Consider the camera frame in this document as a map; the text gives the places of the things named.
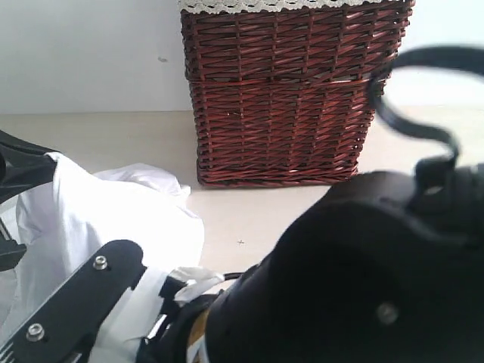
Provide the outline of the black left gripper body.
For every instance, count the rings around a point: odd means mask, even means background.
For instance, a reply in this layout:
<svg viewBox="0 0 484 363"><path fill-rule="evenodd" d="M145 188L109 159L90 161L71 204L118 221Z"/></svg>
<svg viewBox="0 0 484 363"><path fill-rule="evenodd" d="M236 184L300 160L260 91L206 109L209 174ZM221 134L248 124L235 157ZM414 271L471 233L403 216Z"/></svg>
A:
<svg viewBox="0 0 484 363"><path fill-rule="evenodd" d="M25 191L53 180L52 149L1 132L1 270L14 269L26 253L18 237L14 207Z"/></svg>

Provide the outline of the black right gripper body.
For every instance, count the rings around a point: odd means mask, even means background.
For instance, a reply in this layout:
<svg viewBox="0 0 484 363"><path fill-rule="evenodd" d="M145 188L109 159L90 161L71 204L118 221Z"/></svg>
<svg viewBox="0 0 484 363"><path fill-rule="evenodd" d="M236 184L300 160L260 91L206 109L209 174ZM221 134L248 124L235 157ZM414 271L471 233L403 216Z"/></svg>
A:
<svg viewBox="0 0 484 363"><path fill-rule="evenodd" d="M153 337L141 340L137 362L187 362L189 336L195 321L225 292L204 293L191 302L181 306L175 295L187 287L188 283L170 274L160 290L164 298L160 314L164 317Z"/></svg>

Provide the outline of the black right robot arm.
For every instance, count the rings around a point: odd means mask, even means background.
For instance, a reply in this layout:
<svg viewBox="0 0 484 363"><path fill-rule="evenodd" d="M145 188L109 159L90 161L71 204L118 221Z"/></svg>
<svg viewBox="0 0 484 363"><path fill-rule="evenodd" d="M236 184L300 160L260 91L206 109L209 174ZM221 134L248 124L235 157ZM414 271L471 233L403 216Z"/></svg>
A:
<svg viewBox="0 0 484 363"><path fill-rule="evenodd" d="M483 167L339 183L211 294L116 240L1 348L3 362L481 362Z"/></svg>

